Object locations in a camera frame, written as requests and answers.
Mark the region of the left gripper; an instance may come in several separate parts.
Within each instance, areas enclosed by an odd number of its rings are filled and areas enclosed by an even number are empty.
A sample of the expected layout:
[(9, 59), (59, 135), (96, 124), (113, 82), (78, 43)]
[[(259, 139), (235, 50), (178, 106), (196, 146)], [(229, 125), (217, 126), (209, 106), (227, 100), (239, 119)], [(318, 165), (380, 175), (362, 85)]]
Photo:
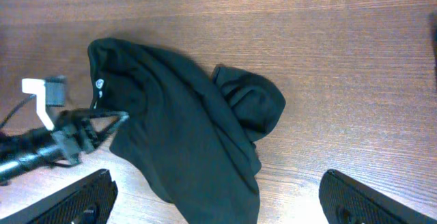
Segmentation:
[(69, 165), (81, 163), (80, 154), (100, 147), (129, 118), (125, 111), (76, 109), (61, 113), (51, 137)]

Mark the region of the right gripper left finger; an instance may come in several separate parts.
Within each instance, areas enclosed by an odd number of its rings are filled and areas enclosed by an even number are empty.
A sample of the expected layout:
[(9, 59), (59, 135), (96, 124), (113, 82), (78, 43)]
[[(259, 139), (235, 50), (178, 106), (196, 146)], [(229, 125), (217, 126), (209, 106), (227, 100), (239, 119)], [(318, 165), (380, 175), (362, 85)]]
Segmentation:
[(40, 201), (1, 219), (1, 224), (105, 224), (117, 199), (108, 169), (99, 169)]

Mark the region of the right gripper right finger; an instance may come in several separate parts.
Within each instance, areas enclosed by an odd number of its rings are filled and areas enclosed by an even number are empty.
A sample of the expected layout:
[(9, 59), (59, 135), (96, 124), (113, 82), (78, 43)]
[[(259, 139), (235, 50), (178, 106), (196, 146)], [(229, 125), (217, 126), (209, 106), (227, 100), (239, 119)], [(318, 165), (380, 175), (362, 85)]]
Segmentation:
[(319, 200), (329, 224), (436, 224), (335, 169), (322, 176)]

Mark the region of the black t-shirt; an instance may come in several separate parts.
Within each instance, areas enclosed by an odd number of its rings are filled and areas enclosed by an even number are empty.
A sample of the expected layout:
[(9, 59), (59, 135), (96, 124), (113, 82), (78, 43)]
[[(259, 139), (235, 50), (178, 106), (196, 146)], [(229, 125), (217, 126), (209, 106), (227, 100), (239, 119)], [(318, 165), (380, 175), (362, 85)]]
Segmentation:
[(263, 76), (218, 65), (207, 75), (166, 48), (94, 40), (87, 49), (92, 107), (129, 118), (110, 150), (189, 223), (256, 223), (262, 164), (256, 142), (286, 106)]

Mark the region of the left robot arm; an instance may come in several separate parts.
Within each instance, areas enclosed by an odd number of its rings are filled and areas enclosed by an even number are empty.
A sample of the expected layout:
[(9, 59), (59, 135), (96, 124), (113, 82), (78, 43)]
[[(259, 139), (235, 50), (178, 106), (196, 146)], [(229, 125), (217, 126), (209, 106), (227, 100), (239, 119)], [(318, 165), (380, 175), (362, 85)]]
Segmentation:
[(98, 149), (129, 118), (124, 111), (62, 111), (55, 128), (29, 130), (1, 138), (1, 182), (40, 167), (74, 167), (81, 153)]

